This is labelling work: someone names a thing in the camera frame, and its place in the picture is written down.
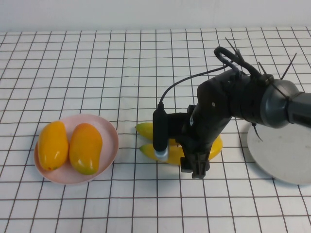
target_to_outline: banana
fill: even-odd
[[[153,125],[151,122],[145,122],[138,124],[136,126],[136,131],[143,137],[153,140]],[[171,146],[177,146],[178,143],[175,141],[175,139],[170,139],[170,145]]]
[[[223,142],[220,138],[220,135],[214,141],[212,148],[210,150],[208,160],[215,158],[216,155],[220,153],[223,147]],[[153,144],[145,144],[139,148],[139,150],[148,158],[153,160],[158,160],[154,154]],[[180,165],[180,158],[185,157],[183,149],[181,147],[170,146],[169,159],[166,161],[167,164]]]

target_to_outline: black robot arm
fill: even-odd
[[[187,113],[166,114],[162,102],[154,112],[156,156],[165,161],[169,156],[168,140],[174,138],[185,155],[181,158],[181,170],[192,172],[193,178],[205,177],[212,144],[232,117],[253,126],[281,128],[296,123],[311,127],[311,94],[300,92],[290,81],[275,80],[265,72],[260,74],[243,60],[239,51],[235,52],[222,47],[215,49],[216,57],[231,69],[200,84],[198,103],[190,105]]]

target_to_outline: black cable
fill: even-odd
[[[176,85],[178,85],[178,84],[180,84],[180,83],[182,83],[182,82],[184,82],[184,81],[186,81],[186,80],[188,80],[188,79],[192,79],[192,78],[194,78],[194,77],[198,77],[198,76],[202,76],[202,75],[209,74],[209,73],[212,73],[212,72],[216,72],[216,71],[225,69],[225,68],[227,68],[227,67],[228,67],[228,65],[225,65],[225,66],[220,67],[220,68],[217,68],[217,69],[212,69],[212,70],[209,70],[209,71],[205,71],[205,72],[203,72],[203,73],[195,74],[195,75],[186,77],[186,78],[184,78],[184,79],[182,79],[182,80],[179,80],[178,82],[174,83],[173,85],[169,86],[169,87],[166,89],[166,91],[163,93],[163,95],[162,95],[162,97],[161,97],[159,103],[163,103],[163,99],[164,99],[165,95],[169,92],[169,90],[171,90],[171,89],[172,89],[173,87],[175,87]]]

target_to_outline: white tabletop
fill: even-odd
[[[173,82],[221,66],[213,50],[229,47],[225,37],[275,78],[297,52],[285,79],[311,92],[307,27],[0,33],[0,233],[311,232],[311,186],[264,173],[250,157],[243,120],[224,129],[204,180],[137,149],[148,141],[134,127],[152,120]],[[196,103],[197,86],[213,75],[170,91],[167,112]],[[90,183],[53,184],[34,167],[37,135],[78,113],[112,122],[118,156]]]

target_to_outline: yellow mango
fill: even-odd
[[[210,150],[208,160],[215,158],[223,148],[223,142],[220,138],[220,135],[213,142],[212,148]],[[140,151],[150,159],[158,160],[155,156],[155,151],[153,144],[145,144],[141,146]],[[183,149],[181,147],[170,146],[169,159],[166,161],[167,164],[171,165],[180,165],[180,158],[185,157]]]
[[[69,143],[63,122],[55,121],[46,125],[41,131],[37,152],[41,167],[45,170],[55,170],[68,159]]]
[[[136,126],[136,131],[143,137],[153,140],[153,124],[151,122],[145,122],[138,124]],[[178,143],[175,141],[175,139],[170,138],[169,143],[171,146],[176,146]]]
[[[71,165],[84,175],[95,174],[99,169],[102,147],[102,136],[94,126],[88,123],[76,126],[69,143]]]

